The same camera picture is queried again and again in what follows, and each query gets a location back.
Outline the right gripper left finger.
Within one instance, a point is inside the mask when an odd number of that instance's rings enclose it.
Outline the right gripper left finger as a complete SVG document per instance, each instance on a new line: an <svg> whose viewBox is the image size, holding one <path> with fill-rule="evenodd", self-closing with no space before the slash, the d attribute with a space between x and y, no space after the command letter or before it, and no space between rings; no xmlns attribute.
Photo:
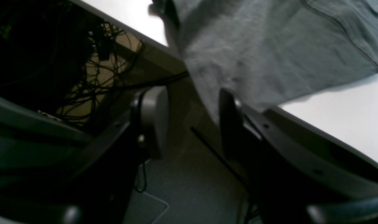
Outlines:
<svg viewBox="0 0 378 224"><path fill-rule="evenodd" d="M113 121L89 148L100 156L68 185L67 199L75 207L66 211L63 224L121 224L136 175L145 162L159 159L167 145L169 97L166 86L135 93L129 108Z"/></svg>

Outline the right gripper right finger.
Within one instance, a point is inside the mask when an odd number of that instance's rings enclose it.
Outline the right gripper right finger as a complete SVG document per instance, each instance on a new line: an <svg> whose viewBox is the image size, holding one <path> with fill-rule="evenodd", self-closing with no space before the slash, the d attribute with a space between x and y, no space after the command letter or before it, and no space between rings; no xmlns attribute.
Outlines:
<svg viewBox="0 0 378 224"><path fill-rule="evenodd" d="M226 157L248 173L264 224L378 224L378 165L304 122L218 98Z"/></svg>

